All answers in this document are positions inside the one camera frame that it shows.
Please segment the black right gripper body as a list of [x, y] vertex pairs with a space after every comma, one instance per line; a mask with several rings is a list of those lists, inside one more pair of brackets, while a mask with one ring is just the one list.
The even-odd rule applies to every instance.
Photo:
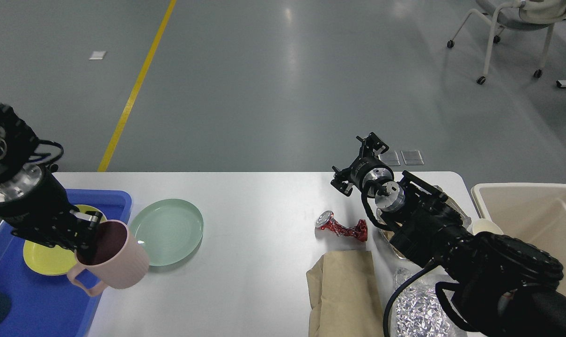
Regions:
[[376, 156], [356, 158], [350, 166], [350, 180], [360, 190], [366, 182], [387, 178], [387, 166]]

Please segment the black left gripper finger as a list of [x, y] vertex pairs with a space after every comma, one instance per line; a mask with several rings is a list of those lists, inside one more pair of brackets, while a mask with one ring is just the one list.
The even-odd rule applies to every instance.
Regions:
[[73, 253], [77, 253], [77, 249], [80, 245], [79, 236], [67, 236], [67, 237], [45, 237], [45, 245], [48, 248], [62, 248]]
[[75, 223], [70, 228], [72, 247], [82, 263], [93, 262], [97, 253], [97, 231], [102, 222], [100, 211], [71, 211]]

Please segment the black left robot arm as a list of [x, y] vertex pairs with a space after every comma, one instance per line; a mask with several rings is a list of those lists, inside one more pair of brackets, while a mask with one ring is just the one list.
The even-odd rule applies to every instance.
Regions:
[[52, 174], [63, 153], [61, 144], [41, 140], [13, 107], [0, 104], [0, 218], [12, 235], [74, 251], [90, 263], [101, 214], [81, 212]]

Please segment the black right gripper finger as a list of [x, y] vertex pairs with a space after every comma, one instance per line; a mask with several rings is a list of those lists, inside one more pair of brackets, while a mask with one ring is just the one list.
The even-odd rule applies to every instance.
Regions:
[[381, 155], [390, 149], [374, 132], [369, 133], [366, 137], [356, 136], [356, 140], [360, 142], [357, 160], [374, 158], [381, 161]]
[[332, 170], [334, 171], [334, 175], [331, 181], [331, 186], [333, 186], [341, 194], [351, 196], [353, 186], [355, 185], [351, 179], [351, 168], [346, 167], [344, 169], [339, 169], [336, 166], [332, 166]]

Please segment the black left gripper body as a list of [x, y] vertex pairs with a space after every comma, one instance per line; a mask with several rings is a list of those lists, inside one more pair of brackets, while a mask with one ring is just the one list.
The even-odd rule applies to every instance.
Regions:
[[51, 174], [43, 174], [32, 190], [19, 197], [0, 192], [0, 218], [11, 235], [45, 246], [45, 237], [67, 237], [75, 223], [66, 190]]

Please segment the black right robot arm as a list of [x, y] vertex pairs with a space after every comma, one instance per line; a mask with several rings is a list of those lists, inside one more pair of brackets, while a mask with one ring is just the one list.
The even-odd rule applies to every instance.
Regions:
[[331, 185], [345, 196], [359, 190], [368, 219], [391, 232], [390, 245], [420, 267], [386, 304], [386, 337], [397, 297], [439, 266], [453, 282], [437, 282], [435, 295], [461, 330], [489, 337], [566, 337], [566, 296], [557, 290], [564, 277], [559, 260], [509, 235], [468, 232], [465, 216], [441, 189], [409, 171], [394, 179], [379, 157], [389, 147], [375, 133], [359, 141], [350, 166], [333, 168]]

